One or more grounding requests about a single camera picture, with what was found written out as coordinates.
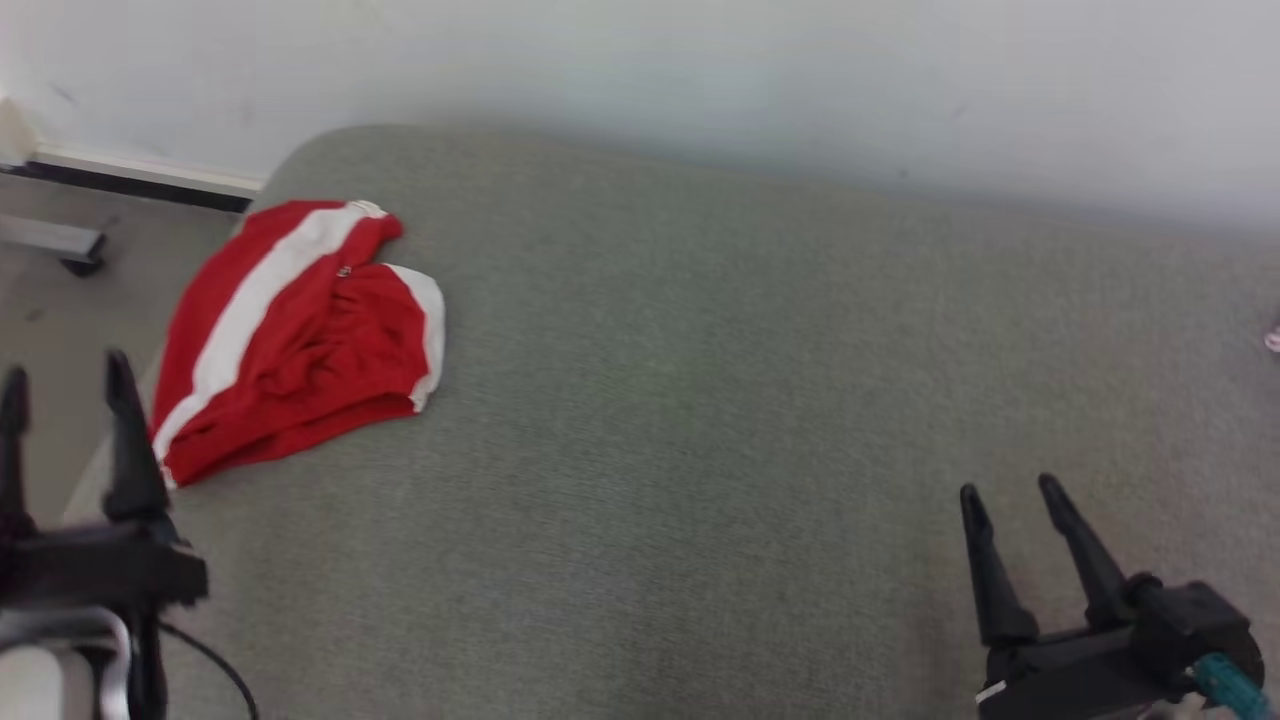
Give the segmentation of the grey metal furniture foot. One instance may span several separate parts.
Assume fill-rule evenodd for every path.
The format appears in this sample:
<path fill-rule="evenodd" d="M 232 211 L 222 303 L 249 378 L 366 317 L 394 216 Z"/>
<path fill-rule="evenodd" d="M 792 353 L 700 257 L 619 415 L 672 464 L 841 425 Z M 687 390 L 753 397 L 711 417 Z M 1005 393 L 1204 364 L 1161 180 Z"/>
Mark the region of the grey metal furniture foot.
<path fill-rule="evenodd" d="M 9 243 L 55 256 L 74 277 L 86 278 L 105 265 L 101 231 L 0 214 L 0 243 Z"/>

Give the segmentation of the white and black baseboard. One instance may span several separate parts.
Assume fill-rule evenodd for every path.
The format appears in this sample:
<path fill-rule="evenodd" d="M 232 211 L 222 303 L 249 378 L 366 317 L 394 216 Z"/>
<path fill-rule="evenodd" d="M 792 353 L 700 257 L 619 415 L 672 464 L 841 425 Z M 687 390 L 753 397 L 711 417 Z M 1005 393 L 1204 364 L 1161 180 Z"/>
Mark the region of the white and black baseboard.
<path fill-rule="evenodd" d="M 236 214 L 247 211 L 265 186 L 260 178 L 113 158 L 51 143 L 38 143 L 20 164 L 0 163 L 0 174 Z"/>

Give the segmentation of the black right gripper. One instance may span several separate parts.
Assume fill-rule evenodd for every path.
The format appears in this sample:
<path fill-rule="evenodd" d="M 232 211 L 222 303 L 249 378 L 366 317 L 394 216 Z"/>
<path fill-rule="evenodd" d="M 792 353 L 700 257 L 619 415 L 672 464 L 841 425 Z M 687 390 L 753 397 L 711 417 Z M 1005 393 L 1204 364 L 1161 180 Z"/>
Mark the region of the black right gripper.
<path fill-rule="evenodd" d="M 1155 720 L 1189 691 L 1198 634 L 1133 623 L 1126 578 L 1060 480 L 1038 477 L 1050 520 L 1068 543 L 1093 632 L 1042 637 L 1012 587 L 979 491 L 960 489 L 977 625 L 987 648 L 978 720 Z"/>

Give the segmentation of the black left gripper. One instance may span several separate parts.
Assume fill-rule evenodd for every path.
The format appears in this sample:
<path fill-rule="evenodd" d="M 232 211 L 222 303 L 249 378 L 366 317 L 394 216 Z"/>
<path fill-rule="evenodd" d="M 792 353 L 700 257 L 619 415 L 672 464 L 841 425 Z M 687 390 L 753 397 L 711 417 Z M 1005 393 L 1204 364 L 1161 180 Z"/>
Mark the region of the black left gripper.
<path fill-rule="evenodd" d="M 164 609 L 207 598 L 207 564 L 170 521 L 152 521 L 166 515 L 170 502 L 134 373 L 118 348 L 106 355 L 105 400 L 113 434 L 102 512 L 119 524 L 33 536 L 23 459 L 29 378 L 23 366 L 12 366 L 5 375 L 0 388 L 0 542 L 6 543 L 0 543 L 0 610 Z"/>

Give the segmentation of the grey fabric sofa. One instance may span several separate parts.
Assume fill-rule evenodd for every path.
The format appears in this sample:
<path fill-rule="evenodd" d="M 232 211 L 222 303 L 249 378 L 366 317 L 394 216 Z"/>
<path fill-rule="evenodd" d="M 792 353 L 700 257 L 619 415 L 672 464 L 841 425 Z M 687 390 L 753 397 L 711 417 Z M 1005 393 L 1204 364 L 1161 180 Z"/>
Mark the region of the grey fabric sofa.
<path fill-rule="evenodd" d="M 261 204 L 369 199 L 447 302 L 419 416 L 175 495 L 173 621 L 262 720 L 973 720 L 959 491 L 1047 629 L 1036 479 L 1252 620 L 1280 701 L 1280 241 L 366 126 Z"/>

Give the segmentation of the red shorts with white stripe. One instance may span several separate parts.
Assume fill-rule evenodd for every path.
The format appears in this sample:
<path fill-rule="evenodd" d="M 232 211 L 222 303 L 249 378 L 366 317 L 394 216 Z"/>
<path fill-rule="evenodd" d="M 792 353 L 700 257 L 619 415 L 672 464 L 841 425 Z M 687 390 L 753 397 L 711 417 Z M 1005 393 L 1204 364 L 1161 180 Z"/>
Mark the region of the red shorts with white stripe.
<path fill-rule="evenodd" d="M 151 442 L 172 488 L 425 409 L 445 366 L 445 300 L 430 275 L 378 260 L 402 234 L 364 200 L 246 217 L 166 333 Z"/>

